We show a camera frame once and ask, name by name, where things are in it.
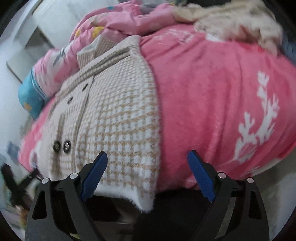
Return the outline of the beige houndstooth knit cardigan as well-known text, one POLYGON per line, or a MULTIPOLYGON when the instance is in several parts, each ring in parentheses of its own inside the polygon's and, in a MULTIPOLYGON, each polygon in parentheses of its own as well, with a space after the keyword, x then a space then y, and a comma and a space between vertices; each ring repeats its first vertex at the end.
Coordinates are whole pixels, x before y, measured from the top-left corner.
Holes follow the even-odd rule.
POLYGON ((105 152, 108 165, 95 190, 140 210, 153 206, 159 173, 159 111, 140 36, 117 43, 70 76, 50 106, 37 166, 51 180, 66 178, 105 152))

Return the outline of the pink floral bed blanket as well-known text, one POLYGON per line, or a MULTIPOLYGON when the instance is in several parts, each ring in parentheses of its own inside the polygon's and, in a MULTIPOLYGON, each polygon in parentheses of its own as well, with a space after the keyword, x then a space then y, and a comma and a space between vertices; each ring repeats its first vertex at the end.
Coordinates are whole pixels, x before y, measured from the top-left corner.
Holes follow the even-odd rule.
MULTIPOLYGON (((257 44, 216 42, 192 26, 140 37, 158 97, 156 191, 194 188, 187 153, 234 179, 270 168, 295 148, 295 66, 257 44)), ((49 102, 18 154, 37 165, 49 102)))

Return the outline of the pink cartoon print duvet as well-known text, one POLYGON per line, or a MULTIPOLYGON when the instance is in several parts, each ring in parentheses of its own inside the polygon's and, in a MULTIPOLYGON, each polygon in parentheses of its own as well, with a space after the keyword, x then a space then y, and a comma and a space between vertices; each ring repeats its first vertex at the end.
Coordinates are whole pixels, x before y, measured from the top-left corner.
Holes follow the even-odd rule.
POLYGON ((36 120, 63 82, 87 65, 82 59, 85 53, 96 50, 92 54, 96 58, 129 36, 145 36, 176 24, 174 8, 169 3, 126 1, 88 13, 66 46, 50 49, 30 69, 18 89, 21 106, 36 120))

